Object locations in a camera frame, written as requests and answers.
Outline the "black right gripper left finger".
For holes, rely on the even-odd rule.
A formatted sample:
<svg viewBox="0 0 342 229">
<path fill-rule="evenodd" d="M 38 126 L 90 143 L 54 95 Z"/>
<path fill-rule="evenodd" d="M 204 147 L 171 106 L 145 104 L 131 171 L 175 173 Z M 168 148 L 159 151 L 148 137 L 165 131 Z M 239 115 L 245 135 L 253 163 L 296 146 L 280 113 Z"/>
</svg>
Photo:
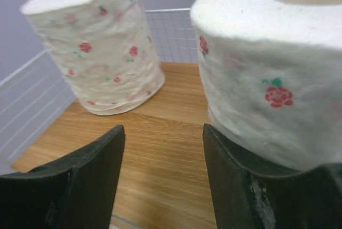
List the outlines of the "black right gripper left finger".
<svg viewBox="0 0 342 229">
<path fill-rule="evenodd" d="M 125 148 L 117 125 L 29 172 L 1 176 L 1 228 L 109 228 Z"/>
</svg>

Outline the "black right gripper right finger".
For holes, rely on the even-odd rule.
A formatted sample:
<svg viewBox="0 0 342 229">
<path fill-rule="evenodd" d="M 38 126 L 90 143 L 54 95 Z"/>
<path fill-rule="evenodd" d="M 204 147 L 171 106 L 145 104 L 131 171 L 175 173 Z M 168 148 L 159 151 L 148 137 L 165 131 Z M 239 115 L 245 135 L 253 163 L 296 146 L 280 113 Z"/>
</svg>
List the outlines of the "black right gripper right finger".
<svg viewBox="0 0 342 229">
<path fill-rule="evenodd" d="M 341 165 L 292 170 L 203 126 L 218 228 L 341 228 Z"/>
</svg>

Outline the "pink dotted roll front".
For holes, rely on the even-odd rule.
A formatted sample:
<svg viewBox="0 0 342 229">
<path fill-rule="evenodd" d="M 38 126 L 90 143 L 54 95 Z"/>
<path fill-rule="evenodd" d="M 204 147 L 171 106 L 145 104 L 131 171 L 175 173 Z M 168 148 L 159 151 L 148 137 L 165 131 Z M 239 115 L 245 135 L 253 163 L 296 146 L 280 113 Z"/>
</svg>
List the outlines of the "pink dotted roll front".
<svg viewBox="0 0 342 229">
<path fill-rule="evenodd" d="M 341 162 L 341 0 L 196 0 L 212 124 L 280 165 Z"/>
</svg>

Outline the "pink dotted roll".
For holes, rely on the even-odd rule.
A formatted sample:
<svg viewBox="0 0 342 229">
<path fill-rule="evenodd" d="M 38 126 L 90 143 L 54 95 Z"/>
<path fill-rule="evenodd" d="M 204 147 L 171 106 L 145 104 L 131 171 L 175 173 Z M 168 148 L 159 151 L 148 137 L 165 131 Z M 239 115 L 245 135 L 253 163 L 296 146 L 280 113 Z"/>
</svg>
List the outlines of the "pink dotted roll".
<svg viewBox="0 0 342 229">
<path fill-rule="evenodd" d="M 341 162 L 341 0 L 196 0 L 212 124 L 280 165 Z"/>
<path fill-rule="evenodd" d="M 90 113 L 130 111 L 165 82 L 142 0 L 29 0 L 21 13 Z"/>
</svg>

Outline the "white wire wooden shelf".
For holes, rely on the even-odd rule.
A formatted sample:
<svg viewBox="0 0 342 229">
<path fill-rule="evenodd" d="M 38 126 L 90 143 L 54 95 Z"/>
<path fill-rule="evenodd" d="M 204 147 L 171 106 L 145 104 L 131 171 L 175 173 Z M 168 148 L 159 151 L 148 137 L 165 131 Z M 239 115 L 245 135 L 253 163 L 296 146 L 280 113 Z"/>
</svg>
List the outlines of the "white wire wooden shelf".
<svg viewBox="0 0 342 229">
<path fill-rule="evenodd" d="M 138 108 L 97 116 L 59 79 L 57 95 L 34 113 L 45 121 L 8 155 L 26 172 L 95 140 L 117 124 L 126 144 L 111 228 L 215 228 L 202 131 L 208 122 L 188 9 L 149 10 L 166 81 Z"/>
</svg>

